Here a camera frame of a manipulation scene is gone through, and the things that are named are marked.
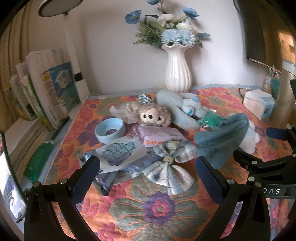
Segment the white ribbed ceramic vase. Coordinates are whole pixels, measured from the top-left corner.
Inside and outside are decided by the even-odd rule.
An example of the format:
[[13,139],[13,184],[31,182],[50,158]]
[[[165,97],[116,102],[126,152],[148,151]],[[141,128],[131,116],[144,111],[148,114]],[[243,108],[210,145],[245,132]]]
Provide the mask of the white ribbed ceramic vase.
[[168,90],[174,92],[188,92],[192,85],[192,75],[185,59],[185,51],[189,47],[181,44],[171,46],[162,45],[168,54],[165,83]]

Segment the tissue box white blue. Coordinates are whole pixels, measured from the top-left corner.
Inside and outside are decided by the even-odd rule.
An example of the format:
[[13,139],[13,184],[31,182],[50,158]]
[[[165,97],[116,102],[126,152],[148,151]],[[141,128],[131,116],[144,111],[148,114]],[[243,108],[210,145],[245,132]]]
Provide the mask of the tissue box white blue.
[[257,117],[257,119],[262,120],[270,118],[275,100],[271,94],[256,89],[245,93],[243,105]]

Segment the purple wrapped tissue pack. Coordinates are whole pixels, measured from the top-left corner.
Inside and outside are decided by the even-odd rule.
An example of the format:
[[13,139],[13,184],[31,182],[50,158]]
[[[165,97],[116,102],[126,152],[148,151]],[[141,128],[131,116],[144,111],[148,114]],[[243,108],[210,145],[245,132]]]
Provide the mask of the purple wrapped tissue pack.
[[138,126],[136,133],[145,147],[154,147],[166,141],[181,141],[185,139],[176,128],[160,126]]

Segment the black wall television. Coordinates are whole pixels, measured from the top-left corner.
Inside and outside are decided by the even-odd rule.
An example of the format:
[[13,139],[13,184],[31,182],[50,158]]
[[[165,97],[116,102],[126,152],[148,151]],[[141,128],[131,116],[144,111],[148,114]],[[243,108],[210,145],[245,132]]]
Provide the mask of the black wall television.
[[280,50],[278,34],[272,18],[274,11],[267,1],[234,1],[244,29],[246,58],[248,60],[277,66]]

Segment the light blue plush bunny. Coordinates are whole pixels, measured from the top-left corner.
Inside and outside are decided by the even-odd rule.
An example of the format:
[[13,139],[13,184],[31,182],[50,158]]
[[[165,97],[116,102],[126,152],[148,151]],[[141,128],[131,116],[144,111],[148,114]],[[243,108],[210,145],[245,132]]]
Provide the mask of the light blue plush bunny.
[[155,102],[169,111],[172,123],[188,131],[198,131],[201,127],[198,120],[209,112],[194,93],[177,93],[162,89],[156,94]]

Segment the white desk lamp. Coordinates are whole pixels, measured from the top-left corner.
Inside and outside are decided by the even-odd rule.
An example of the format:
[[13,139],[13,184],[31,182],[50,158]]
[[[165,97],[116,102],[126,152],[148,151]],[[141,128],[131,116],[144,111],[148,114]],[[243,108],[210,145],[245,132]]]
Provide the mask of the white desk lamp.
[[74,119],[81,109],[86,97],[90,95],[87,82],[82,75],[74,42],[71,36],[70,25],[69,25],[69,12],[74,8],[78,7],[83,0],[47,0],[43,1],[38,10],[39,16],[43,18],[49,18],[53,16],[62,15],[63,16],[63,27],[66,36],[67,49],[69,52],[70,62],[74,74],[75,87],[78,92],[80,103],[77,104],[70,112],[70,119]]

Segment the green scrub sponge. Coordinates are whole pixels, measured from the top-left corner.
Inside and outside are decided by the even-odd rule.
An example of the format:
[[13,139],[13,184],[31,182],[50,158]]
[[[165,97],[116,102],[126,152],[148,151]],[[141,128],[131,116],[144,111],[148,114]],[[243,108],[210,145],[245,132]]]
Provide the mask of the green scrub sponge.
[[53,141],[42,143],[31,156],[23,175],[34,184],[40,177],[43,168],[54,148]]

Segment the pen cup with pens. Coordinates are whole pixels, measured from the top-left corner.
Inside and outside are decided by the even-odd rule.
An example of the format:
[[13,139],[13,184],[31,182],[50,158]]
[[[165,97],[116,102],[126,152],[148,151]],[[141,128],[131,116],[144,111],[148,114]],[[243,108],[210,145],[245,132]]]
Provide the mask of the pen cup with pens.
[[278,96],[278,90],[280,87],[281,72],[271,66],[268,66],[268,72],[264,79],[263,91],[269,93],[274,99]]

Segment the blue round plastic bowl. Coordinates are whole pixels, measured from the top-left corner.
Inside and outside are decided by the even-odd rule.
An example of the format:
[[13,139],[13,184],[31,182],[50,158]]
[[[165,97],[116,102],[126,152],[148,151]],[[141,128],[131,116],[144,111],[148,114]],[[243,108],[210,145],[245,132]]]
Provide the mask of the blue round plastic bowl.
[[125,123],[119,118],[109,118],[95,128],[95,136],[102,144],[108,144],[125,135]]

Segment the row of upright books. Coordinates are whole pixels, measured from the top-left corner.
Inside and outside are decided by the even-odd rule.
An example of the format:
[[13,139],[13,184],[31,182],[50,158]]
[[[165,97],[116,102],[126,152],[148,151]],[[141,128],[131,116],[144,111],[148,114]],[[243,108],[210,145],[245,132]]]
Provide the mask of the row of upright books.
[[25,98],[25,107],[48,129],[56,129],[80,103],[70,62],[63,62],[60,49],[29,52],[16,64],[16,75],[10,79],[18,97]]

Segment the plaid blue fabric bow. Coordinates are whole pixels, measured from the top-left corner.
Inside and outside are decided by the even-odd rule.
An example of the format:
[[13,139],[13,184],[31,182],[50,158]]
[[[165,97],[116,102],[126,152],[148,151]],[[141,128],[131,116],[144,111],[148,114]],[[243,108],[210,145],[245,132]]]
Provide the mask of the plaid blue fabric bow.
[[148,180],[167,187],[169,196],[188,191],[195,179],[180,164],[197,158],[198,148],[189,140],[166,141],[153,147],[153,151],[160,160],[143,169]]

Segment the beige plush monkey toy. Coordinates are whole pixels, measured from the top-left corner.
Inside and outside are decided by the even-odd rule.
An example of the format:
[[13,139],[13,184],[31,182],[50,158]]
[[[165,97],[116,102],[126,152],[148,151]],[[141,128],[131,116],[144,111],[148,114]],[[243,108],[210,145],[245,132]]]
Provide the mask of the beige plush monkey toy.
[[169,111],[155,103],[142,104],[131,101],[127,104],[127,110],[138,122],[145,126],[168,127],[171,124]]

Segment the floral orange table cloth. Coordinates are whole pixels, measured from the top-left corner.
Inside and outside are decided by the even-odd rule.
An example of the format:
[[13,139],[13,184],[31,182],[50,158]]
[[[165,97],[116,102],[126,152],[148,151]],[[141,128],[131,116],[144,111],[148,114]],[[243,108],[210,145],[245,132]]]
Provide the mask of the floral orange table cloth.
[[[287,142],[267,137],[268,120],[258,120],[243,106],[235,87],[192,89],[200,102],[220,115],[244,113],[259,135],[254,155],[271,161],[291,154]],[[55,184],[80,167],[78,156],[100,147],[96,126],[111,117],[109,108],[135,101],[136,95],[88,99],[84,102],[52,162],[46,178]],[[169,196],[165,186],[144,175],[114,185],[108,196],[91,186],[77,209],[100,240],[195,240],[208,224],[218,205],[211,201],[200,180],[186,192]]]

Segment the blue white artificial flowers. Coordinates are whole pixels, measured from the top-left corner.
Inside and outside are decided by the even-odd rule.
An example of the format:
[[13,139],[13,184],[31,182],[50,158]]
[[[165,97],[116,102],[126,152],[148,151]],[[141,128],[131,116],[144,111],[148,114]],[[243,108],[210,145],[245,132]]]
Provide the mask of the blue white artificial flowers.
[[189,20],[196,21],[199,16],[195,9],[184,7],[184,15],[180,18],[169,14],[164,10],[164,1],[147,1],[151,6],[156,6],[161,15],[145,15],[136,9],[125,16],[125,22],[129,25],[137,25],[138,32],[135,33],[137,40],[135,45],[144,44],[158,48],[164,45],[181,45],[184,47],[202,47],[202,40],[210,39],[210,34],[199,32]]

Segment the white plush toy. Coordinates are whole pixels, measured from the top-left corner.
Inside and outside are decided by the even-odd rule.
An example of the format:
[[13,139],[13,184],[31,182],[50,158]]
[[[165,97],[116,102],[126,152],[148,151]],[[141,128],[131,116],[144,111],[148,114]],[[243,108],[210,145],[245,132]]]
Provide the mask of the white plush toy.
[[255,124],[252,121],[249,121],[247,133],[239,145],[239,148],[248,154],[253,154],[255,152],[256,144],[259,142],[260,136],[255,131]]

